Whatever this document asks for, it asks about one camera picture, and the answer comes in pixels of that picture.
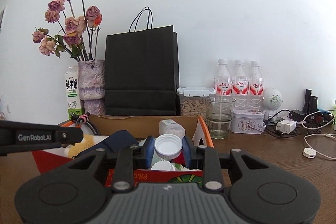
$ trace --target wooden table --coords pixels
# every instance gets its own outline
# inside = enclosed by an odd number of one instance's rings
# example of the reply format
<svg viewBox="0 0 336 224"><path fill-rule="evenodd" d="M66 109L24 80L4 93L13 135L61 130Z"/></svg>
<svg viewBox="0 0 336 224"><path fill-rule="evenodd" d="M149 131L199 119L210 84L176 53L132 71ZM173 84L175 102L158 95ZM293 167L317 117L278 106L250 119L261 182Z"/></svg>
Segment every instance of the wooden table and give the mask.
<svg viewBox="0 0 336 224"><path fill-rule="evenodd" d="M309 137L309 143L318 151L336 156L336 141L327 137ZM261 135L231 134L227 140L213 140L215 148L228 153L240 148L289 172L312 182L320 191L322 203L314 224L336 223L336 161L316 157L308 159L302 155L303 136L289 139L274 138L266 133ZM226 185L230 185L227 172L223 170ZM20 224L21 220L14 207L16 190L25 181L39 175L30 152L0 157L0 223Z"/></svg>

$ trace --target green and white milk carton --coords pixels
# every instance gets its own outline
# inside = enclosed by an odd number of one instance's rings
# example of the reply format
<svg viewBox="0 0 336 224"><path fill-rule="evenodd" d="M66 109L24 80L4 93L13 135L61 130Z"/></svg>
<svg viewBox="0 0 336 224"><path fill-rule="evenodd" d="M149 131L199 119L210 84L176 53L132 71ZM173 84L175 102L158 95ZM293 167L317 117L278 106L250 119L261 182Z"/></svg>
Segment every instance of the green and white milk carton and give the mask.
<svg viewBox="0 0 336 224"><path fill-rule="evenodd" d="M71 113L77 115L84 114L84 101L79 99L78 89L78 66L69 66L65 73L65 86L68 100L68 113L71 119Z"/></svg>

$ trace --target white container lid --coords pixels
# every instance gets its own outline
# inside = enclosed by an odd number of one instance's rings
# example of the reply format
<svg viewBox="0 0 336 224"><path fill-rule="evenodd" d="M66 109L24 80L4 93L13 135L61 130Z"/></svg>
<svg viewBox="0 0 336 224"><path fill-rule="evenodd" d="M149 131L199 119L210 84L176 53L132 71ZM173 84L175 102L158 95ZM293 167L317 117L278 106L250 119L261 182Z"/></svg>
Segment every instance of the white container lid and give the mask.
<svg viewBox="0 0 336 224"><path fill-rule="evenodd" d="M260 67L259 61L251 61L251 67Z"/></svg>
<svg viewBox="0 0 336 224"><path fill-rule="evenodd" d="M177 94L185 97L209 97L215 94L214 88L207 88L205 86L186 86L185 88L178 88Z"/></svg>
<svg viewBox="0 0 336 224"><path fill-rule="evenodd" d="M236 59L235 64L236 65L244 65L244 60L243 59Z"/></svg>
<svg viewBox="0 0 336 224"><path fill-rule="evenodd" d="M227 65L227 59L218 59L218 65Z"/></svg>
<svg viewBox="0 0 336 224"><path fill-rule="evenodd" d="M182 140L172 134L163 134L156 138L154 148L160 158L172 160L181 153Z"/></svg>
<svg viewBox="0 0 336 224"><path fill-rule="evenodd" d="M156 164L154 164L151 170L156 171L175 171L175 168L172 164L167 160L160 160Z"/></svg>
<svg viewBox="0 0 336 224"><path fill-rule="evenodd" d="M235 109L233 117L264 119L264 113L260 110Z"/></svg>

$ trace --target bag handle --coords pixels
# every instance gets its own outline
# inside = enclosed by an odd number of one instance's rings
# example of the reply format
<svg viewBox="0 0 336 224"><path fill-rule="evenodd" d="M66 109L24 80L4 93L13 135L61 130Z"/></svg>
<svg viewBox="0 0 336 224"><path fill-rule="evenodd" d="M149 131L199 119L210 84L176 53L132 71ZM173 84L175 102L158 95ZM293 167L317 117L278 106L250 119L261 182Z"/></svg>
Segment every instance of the bag handle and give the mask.
<svg viewBox="0 0 336 224"><path fill-rule="evenodd" d="M152 17L152 23L151 23L151 29L152 29L152 27L153 27L153 14L152 14L151 9L150 9L148 6L146 6L146 7L144 7L144 8L141 10L141 12L134 18L134 20L132 21L131 26L129 27L128 32L131 32L132 25L133 25L134 21L137 19L136 24L135 24L134 31L136 30L138 21L139 21L141 15L142 15L142 13L143 13L144 11L146 11L146 10L148 11L147 29L149 29L149 19L150 19L150 16Z"/></svg>

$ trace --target white round device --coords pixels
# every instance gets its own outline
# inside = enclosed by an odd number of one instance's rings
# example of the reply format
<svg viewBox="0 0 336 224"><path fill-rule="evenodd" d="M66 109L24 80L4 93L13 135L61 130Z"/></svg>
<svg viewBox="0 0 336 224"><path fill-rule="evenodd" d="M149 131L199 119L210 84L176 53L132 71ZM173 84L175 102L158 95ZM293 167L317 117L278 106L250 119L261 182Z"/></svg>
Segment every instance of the white round device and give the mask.
<svg viewBox="0 0 336 224"><path fill-rule="evenodd" d="M262 106L265 111L265 119L271 118L276 114L276 110L282 104L282 95L279 90L276 89L266 89L263 93Z"/></svg>
<svg viewBox="0 0 336 224"><path fill-rule="evenodd" d="M302 154L303 154L305 157L312 159L312 158L315 158L315 156L316 156L316 151L315 151L314 149L311 149L311 148L306 147L306 148L303 150Z"/></svg>

